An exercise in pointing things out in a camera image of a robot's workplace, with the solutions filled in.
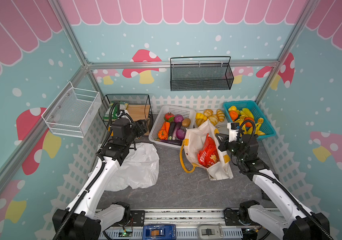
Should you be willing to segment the red chips bag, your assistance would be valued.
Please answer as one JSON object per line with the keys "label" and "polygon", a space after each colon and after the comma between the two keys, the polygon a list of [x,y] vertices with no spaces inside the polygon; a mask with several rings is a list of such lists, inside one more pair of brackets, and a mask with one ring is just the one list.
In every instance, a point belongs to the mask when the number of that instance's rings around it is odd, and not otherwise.
{"label": "red chips bag", "polygon": [[220,160],[216,143],[209,134],[206,135],[204,146],[198,152],[197,157],[199,163],[205,168],[213,166]]}

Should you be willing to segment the white plastic grocery bag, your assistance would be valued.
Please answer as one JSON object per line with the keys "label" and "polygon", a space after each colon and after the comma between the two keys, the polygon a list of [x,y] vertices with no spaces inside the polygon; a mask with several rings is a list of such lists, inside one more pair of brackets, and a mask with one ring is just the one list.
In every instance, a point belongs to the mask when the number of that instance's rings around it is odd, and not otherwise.
{"label": "white plastic grocery bag", "polygon": [[159,155],[154,145],[136,144],[130,150],[123,164],[105,185],[105,191],[118,192],[131,187],[145,189],[157,183],[159,176]]}

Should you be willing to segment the white canvas tote bag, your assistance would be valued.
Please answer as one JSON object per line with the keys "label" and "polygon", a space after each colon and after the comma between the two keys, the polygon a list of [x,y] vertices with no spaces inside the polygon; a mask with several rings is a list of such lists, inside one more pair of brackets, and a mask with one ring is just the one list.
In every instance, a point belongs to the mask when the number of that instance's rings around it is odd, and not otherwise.
{"label": "white canvas tote bag", "polygon": [[219,150],[216,134],[219,130],[210,122],[198,128],[188,129],[180,150],[180,163],[186,173],[196,168],[205,169],[211,181],[227,180],[234,177],[230,167],[230,156]]}

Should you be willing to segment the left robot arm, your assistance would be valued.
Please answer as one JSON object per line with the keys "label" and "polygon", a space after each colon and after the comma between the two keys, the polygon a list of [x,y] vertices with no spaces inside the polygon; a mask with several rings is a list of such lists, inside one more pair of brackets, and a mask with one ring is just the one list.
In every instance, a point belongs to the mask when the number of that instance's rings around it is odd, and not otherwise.
{"label": "left robot arm", "polygon": [[110,121],[110,130],[96,152],[97,164],[83,188],[64,209],[53,215],[55,240],[97,240],[102,231],[115,223],[124,225],[130,220],[130,205],[117,202],[97,212],[106,185],[123,164],[135,140],[148,131],[147,121],[119,118]]}

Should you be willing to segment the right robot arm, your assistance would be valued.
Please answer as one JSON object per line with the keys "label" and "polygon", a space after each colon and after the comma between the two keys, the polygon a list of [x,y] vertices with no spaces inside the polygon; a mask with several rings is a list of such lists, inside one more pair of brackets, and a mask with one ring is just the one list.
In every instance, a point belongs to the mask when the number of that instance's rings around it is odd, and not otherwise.
{"label": "right robot arm", "polygon": [[251,134],[245,134],[243,126],[229,123],[227,135],[216,133],[218,149],[235,158],[240,173],[247,176],[269,197],[282,216],[277,216],[252,200],[240,204],[239,222],[243,225],[257,223],[281,240],[331,240],[327,217],[322,213],[314,213],[302,204],[258,157],[256,125],[252,123]]}

